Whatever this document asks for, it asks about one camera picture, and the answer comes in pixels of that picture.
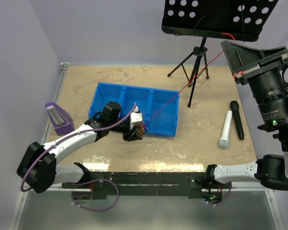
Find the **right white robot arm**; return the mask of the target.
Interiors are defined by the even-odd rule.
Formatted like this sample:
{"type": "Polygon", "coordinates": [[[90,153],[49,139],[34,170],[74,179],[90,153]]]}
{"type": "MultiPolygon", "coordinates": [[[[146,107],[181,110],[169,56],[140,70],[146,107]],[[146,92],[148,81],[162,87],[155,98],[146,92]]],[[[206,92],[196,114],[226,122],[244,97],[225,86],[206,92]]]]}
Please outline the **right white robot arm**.
{"type": "Polygon", "coordinates": [[[237,84],[250,87],[263,123],[252,133],[257,159],[239,165],[209,165],[204,183],[216,188],[233,182],[257,182],[288,191],[288,49],[257,49],[223,41],[222,49],[237,84]]]}

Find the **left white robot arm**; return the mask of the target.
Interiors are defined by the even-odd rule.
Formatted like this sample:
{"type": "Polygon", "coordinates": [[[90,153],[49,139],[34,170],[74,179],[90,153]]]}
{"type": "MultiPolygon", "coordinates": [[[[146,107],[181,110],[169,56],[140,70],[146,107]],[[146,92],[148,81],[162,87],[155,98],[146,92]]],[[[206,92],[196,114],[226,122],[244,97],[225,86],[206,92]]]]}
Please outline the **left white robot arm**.
{"type": "Polygon", "coordinates": [[[85,188],[92,177],[83,164],[60,166],[59,163],[78,149],[107,136],[110,131],[122,133],[124,141],[133,141],[143,138],[143,129],[144,116],[136,104],[123,115],[119,103],[108,102],[101,112],[71,133],[48,143],[31,143],[16,171],[22,179],[20,189],[22,192],[32,189],[40,194],[52,185],[62,183],[85,188]]]}

